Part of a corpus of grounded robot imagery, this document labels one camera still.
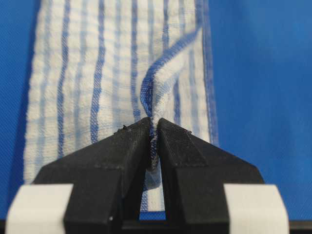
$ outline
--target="white pad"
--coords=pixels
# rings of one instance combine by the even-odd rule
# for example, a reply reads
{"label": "white pad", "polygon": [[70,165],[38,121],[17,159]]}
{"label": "white pad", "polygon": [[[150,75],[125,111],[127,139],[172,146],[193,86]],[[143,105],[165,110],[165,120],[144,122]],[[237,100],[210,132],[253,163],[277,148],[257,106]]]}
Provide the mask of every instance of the white pad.
{"label": "white pad", "polygon": [[288,234],[288,215],[275,185],[224,184],[230,234]]}
{"label": "white pad", "polygon": [[20,187],[8,212],[6,234],[64,234],[63,218],[72,184]]}

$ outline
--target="wrinkled fabric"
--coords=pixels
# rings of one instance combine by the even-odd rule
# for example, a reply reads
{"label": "wrinkled fabric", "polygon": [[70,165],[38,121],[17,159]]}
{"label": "wrinkled fabric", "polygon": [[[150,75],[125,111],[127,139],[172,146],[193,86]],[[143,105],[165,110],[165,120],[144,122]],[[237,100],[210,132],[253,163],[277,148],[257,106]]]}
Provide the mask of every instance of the wrinkled fabric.
{"label": "wrinkled fabric", "polygon": [[201,0],[42,0],[27,110],[25,182],[43,165],[149,116],[152,167],[141,210],[163,211],[158,120],[164,117],[217,144],[204,13],[208,3]]}

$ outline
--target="blue background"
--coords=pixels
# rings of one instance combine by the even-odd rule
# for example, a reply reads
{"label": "blue background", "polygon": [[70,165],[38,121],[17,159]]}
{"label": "blue background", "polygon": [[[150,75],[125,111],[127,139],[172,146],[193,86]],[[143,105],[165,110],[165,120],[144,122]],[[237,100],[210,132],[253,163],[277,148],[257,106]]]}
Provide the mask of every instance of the blue background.
{"label": "blue background", "polygon": [[[38,0],[0,0],[0,218],[22,182]],[[220,146],[312,219],[312,1],[210,0]]]}

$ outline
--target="towel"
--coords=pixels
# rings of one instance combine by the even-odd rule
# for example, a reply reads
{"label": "towel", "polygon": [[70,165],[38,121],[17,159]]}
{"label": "towel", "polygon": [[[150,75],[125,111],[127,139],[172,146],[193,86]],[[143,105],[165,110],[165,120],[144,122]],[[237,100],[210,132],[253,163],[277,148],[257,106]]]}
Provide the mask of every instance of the towel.
{"label": "towel", "polygon": [[217,144],[208,2],[42,0],[27,109],[24,182],[149,116],[141,211],[163,211],[161,117]]}

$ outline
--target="black plastic part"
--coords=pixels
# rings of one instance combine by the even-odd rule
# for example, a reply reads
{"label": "black plastic part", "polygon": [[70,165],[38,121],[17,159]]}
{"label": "black plastic part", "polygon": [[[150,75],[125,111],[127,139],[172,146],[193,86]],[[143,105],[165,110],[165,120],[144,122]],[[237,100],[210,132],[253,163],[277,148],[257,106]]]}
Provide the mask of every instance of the black plastic part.
{"label": "black plastic part", "polygon": [[[311,234],[312,220],[293,220],[289,222],[290,234]],[[213,234],[226,234],[219,229],[210,229]],[[0,220],[0,234],[5,232],[5,220]],[[177,225],[172,225],[167,221],[124,221],[121,228],[113,230],[113,234],[172,234],[185,233],[185,230]]]}
{"label": "black plastic part", "polygon": [[158,123],[166,217],[200,233],[228,233],[224,183],[264,183],[258,169],[165,120]]}
{"label": "black plastic part", "polygon": [[149,134],[150,119],[144,118],[42,167],[35,184],[74,184],[64,217],[67,234],[110,233],[123,219],[139,218]]}

